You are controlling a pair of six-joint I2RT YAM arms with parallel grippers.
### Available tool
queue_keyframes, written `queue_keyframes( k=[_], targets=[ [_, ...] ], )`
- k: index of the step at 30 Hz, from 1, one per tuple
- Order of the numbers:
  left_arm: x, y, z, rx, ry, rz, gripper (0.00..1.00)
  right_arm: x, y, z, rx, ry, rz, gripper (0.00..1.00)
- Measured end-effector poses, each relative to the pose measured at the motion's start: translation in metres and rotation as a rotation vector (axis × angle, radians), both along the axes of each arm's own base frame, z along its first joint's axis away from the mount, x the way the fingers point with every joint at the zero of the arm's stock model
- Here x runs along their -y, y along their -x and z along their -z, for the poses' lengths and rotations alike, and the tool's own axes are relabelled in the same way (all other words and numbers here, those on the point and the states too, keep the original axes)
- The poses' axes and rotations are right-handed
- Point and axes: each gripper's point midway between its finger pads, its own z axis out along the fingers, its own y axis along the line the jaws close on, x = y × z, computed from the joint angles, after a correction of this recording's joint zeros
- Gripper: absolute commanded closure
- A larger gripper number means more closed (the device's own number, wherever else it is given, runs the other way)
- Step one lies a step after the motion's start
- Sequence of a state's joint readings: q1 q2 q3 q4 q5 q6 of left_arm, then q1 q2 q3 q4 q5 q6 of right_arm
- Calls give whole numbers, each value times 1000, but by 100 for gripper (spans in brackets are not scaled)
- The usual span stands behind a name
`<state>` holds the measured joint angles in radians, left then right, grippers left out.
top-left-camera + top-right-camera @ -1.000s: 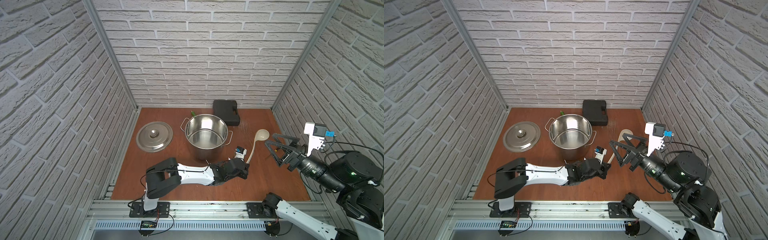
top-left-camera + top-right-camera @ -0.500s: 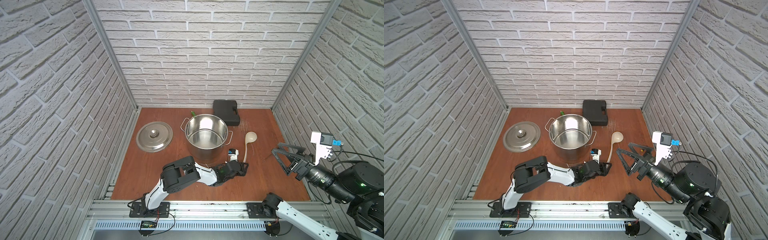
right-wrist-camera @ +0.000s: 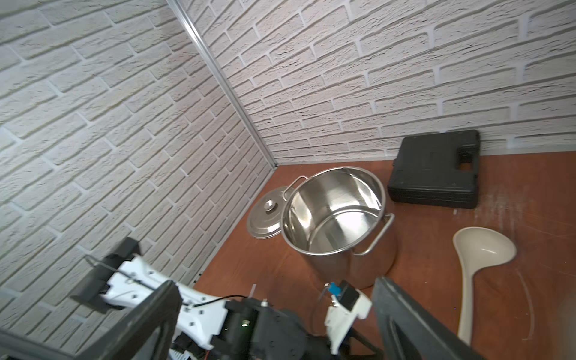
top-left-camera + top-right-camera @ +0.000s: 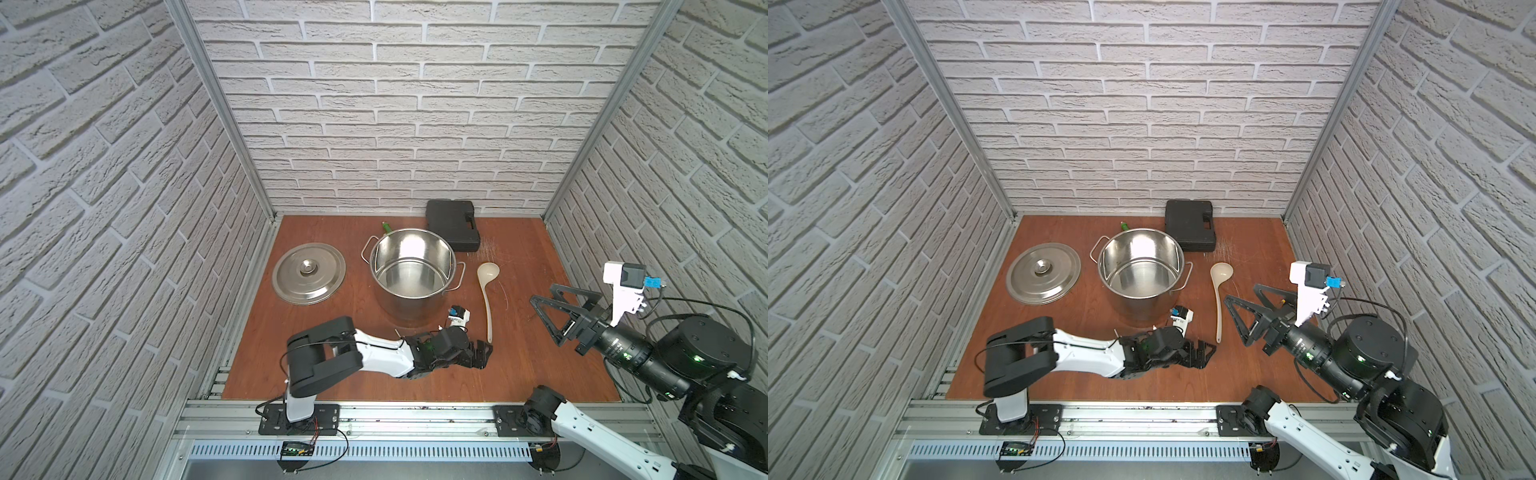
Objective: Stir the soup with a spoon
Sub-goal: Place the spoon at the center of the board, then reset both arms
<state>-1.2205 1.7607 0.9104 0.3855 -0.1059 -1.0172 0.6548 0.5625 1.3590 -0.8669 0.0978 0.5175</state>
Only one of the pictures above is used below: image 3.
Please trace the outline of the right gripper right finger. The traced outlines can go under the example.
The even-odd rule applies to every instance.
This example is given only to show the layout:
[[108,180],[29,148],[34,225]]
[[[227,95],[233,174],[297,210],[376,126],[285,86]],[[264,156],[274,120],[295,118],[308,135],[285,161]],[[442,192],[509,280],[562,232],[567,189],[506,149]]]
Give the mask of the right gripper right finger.
[[482,358],[391,279],[375,280],[372,302],[387,359]]

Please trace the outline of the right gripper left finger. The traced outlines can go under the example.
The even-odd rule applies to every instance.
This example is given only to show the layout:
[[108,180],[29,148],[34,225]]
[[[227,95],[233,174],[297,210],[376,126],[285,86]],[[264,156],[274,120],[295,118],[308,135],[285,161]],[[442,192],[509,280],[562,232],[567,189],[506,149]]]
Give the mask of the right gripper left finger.
[[182,297],[168,280],[92,345],[71,355],[1,331],[2,359],[168,359]]

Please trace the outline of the cream plastic ladle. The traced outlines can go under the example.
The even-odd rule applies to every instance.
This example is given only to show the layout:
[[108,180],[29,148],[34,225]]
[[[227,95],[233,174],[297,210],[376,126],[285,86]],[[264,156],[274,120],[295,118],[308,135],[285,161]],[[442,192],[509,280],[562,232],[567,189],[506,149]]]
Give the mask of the cream plastic ladle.
[[462,297],[457,336],[471,345],[473,336],[474,276],[482,269],[511,262],[517,248],[510,238],[492,229],[470,226],[453,236],[460,261]]

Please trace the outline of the stainless steel pot lid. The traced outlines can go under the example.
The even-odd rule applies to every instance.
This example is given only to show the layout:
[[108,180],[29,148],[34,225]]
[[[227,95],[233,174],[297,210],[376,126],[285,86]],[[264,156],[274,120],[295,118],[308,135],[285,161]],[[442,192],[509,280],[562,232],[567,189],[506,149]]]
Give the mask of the stainless steel pot lid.
[[247,231],[255,239],[270,239],[281,232],[281,217],[292,190],[278,187],[255,202],[247,218]]

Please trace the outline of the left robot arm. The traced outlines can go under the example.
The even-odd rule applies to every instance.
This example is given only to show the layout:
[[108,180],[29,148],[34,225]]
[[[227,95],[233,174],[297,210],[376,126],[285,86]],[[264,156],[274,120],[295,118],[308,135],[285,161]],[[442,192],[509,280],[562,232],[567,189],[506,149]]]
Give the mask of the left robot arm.
[[311,334],[288,310],[243,295],[207,295],[161,274],[142,258],[133,238],[121,240],[103,259],[84,258],[92,268],[70,297],[101,314],[130,311],[86,356],[130,359],[153,335],[159,343],[150,350],[150,359],[164,359],[170,351],[206,359],[338,356],[329,338]]

